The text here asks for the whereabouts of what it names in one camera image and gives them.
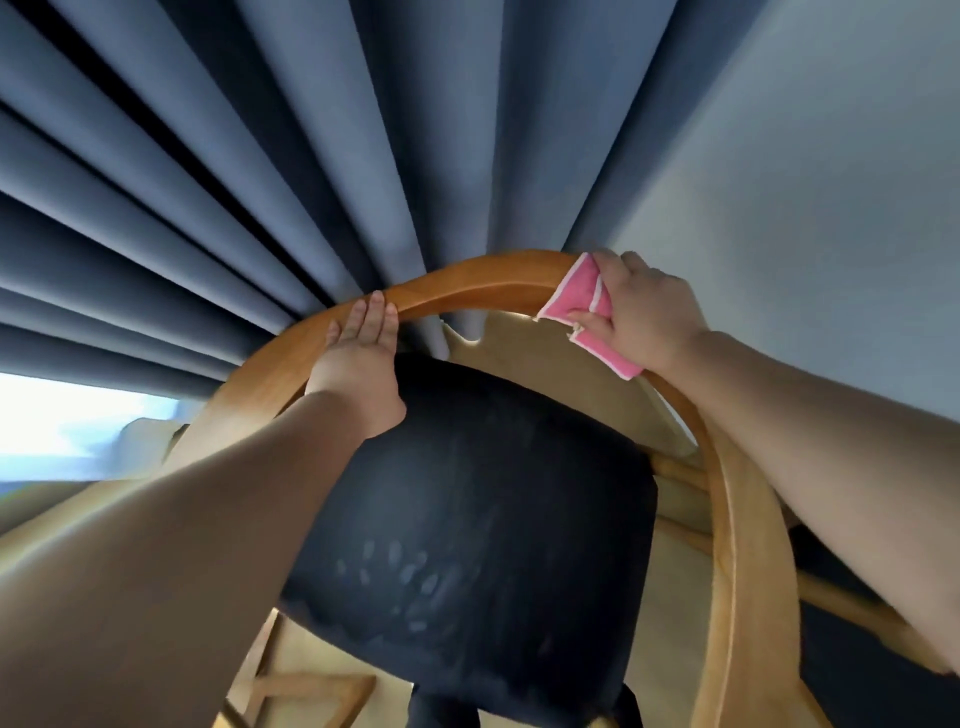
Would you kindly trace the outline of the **person's right hand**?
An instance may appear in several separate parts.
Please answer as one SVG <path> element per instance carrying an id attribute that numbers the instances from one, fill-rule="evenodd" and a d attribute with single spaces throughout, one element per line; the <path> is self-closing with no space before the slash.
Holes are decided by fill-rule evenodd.
<path id="1" fill-rule="evenodd" d="M 669 379 L 682 355 L 710 328 L 690 284 L 652 268 L 652 274 L 629 274 L 620 255 L 608 249 L 592 254 L 608 291 L 616 346 L 643 370 Z"/>

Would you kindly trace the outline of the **person's left hand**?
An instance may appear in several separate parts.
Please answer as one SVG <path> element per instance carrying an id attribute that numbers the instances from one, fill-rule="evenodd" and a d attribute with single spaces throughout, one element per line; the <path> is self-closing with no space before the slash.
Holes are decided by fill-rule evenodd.
<path id="1" fill-rule="evenodd" d="M 386 320 L 380 340 L 363 345 L 362 322 L 370 296 L 357 299 L 340 321 L 342 336 L 335 346 L 326 348 L 324 341 L 304 390 L 307 396 L 330 396 L 343 403 L 365 440 L 390 431 L 406 414 L 395 373 L 399 310 L 384 295 Z"/>

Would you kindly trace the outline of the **pink cleaning cloth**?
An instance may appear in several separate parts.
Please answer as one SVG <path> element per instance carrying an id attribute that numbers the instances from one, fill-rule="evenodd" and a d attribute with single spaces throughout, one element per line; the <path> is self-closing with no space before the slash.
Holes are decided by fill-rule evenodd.
<path id="1" fill-rule="evenodd" d="M 569 341 L 600 360 L 623 381 L 633 380 L 642 373 L 641 367 L 619 354 L 599 336 L 572 321 L 572 311 L 587 311 L 605 320 L 612 319 L 613 305 L 609 291 L 589 252 L 577 258 L 534 320 L 553 321 L 569 327 Z"/>

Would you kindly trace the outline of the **wooden chair with black seat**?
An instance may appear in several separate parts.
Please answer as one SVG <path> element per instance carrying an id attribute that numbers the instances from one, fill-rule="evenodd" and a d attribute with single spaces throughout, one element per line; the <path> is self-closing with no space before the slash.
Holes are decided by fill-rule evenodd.
<path id="1" fill-rule="evenodd" d="M 402 319 L 452 310 L 536 316 L 574 264 L 542 250 L 478 257 L 387 291 Z M 163 468 L 170 475 L 254 436 L 306 397 L 330 322 L 302 321 L 230 376 Z M 691 431 L 692 478 L 600 421 L 481 370 L 399 357 L 406 407 L 363 439 L 310 524 L 278 603 L 326 643 L 469 709 L 541 728 L 617 722 L 638 655 L 655 536 L 655 475 L 710 496 L 712 584 L 692 728 L 797 728 L 813 710 L 801 678 L 801 598 L 788 505 L 749 455 L 685 394 L 644 378 Z M 892 606 L 872 605 L 886 646 L 920 648 L 954 673 Z"/>

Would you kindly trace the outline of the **person's left forearm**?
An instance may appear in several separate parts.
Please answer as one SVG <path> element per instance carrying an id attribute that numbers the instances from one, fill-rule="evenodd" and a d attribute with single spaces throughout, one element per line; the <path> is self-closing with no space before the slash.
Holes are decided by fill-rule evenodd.
<path id="1" fill-rule="evenodd" d="M 212 728 L 365 436 L 345 394 L 0 551 L 0 728 Z"/>

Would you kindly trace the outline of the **person's right forearm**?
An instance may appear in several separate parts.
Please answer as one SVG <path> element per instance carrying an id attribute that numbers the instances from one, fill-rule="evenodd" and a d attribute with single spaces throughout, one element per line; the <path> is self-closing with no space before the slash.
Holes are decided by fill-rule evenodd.
<path id="1" fill-rule="evenodd" d="M 651 348 L 648 367 L 960 675 L 960 422 L 721 332 L 683 331 Z"/>

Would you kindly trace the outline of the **grey-blue pleated curtain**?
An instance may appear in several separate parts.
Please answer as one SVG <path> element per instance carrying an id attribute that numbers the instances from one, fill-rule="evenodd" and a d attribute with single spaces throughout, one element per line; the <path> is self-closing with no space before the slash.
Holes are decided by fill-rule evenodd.
<path id="1" fill-rule="evenodd" d="M 770 0 L 0 0 L 0 374 L 204 400 L 312 314 L 607 247 Z"/>

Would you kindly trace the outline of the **bright window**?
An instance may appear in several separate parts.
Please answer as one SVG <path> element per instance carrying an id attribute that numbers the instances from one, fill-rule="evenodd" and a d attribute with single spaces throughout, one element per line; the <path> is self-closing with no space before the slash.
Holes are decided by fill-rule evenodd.
<path id="1" fill-rule="evenodd" d="M 177 398 L 0 373 L 0 490 L 126 476 L 182 414 Z"/>

